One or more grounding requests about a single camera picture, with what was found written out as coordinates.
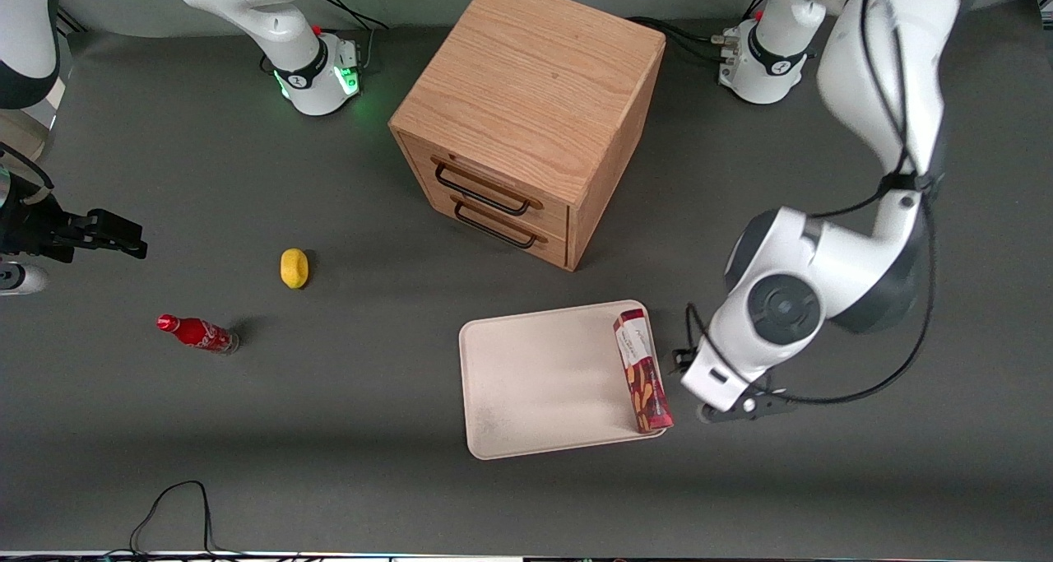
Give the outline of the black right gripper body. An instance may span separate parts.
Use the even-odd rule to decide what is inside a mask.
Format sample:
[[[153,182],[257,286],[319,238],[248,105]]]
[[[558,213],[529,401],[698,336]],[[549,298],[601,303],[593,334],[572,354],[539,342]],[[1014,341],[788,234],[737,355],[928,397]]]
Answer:
[[[79,229],[72,227],[74,216],[63,210],[49,190],[38,190],[43,197],[29,203],[36,195],[23,197],[8,190],[2,200],[1,253],[45,256],[53,261],[69,263],[77,249],[90,248]]]

